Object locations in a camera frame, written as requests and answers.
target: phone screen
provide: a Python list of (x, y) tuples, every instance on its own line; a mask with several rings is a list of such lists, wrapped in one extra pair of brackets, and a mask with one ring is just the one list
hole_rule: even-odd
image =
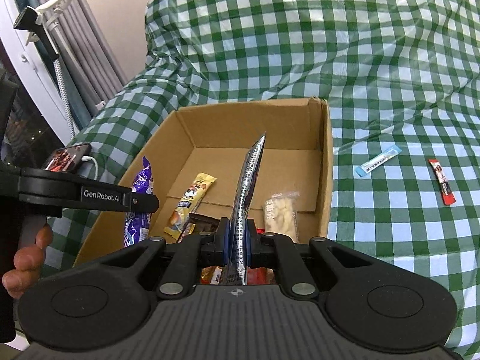
[(90, 152), (88, 143), (64, 147), (54, 151), (46, 162), (45, 170), (51, 172), (74, 172), (82, 161), (82, 157)]

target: silver screw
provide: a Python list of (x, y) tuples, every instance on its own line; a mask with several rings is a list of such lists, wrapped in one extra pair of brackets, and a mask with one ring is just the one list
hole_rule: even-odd
[(292, 285), (292, 292), (297, 295), (311, 295), (315, 292), (315, 287), (310, 283), (296, 283)]
[(164, 283), (159, 289), (162, 294), (177, 295), (183, 291), (183, 286), (180, 283)]

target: cardboard box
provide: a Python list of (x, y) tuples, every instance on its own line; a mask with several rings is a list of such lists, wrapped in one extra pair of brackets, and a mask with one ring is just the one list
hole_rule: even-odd
[[(150, 236), (175, 240), (163, 230), (183, 192), (199, 172), (217, 178), (199, 214), (231, 216), (242, 164), (248, 149), (266, 132), (249, 217), (263, 227), (263, 204), (274, 193), (298, 191), (301, 243), (326, 236), (332, 200), (332, 131), (327, 103), (318, 99), (269, 100), (184, 107), (172, 112), (132, 162), (120, 181), (131, 186), (151, 163), (160, 208), (152, 215)], [(125, 214), (102, 212), (75, 264), (123, 247)]]

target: ribbed gray surface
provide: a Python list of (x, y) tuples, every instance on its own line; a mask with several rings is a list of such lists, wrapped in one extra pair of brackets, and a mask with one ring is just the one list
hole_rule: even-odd
[(18, 360), (447, 360), (436, 348), (413, 355), (378, 354), (337, 334), (311, 302), (278, 286), (198, 286), (186, 299), (158, 305), (148, 323), (121, 343), (84, 353), (38, 344)]

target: human hand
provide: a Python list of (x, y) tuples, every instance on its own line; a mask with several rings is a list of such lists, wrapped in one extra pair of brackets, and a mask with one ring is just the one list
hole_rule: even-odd
[(15, 253), (15, 269), (5, 273), (2, 278), (3, 286), (12, 298), (20, 298), (27, 288), (38, 281), (45, 261), (45, 248), (52, 240), (52, 229), (45, 224), (37, 233), (34, 245), (23, 247)]

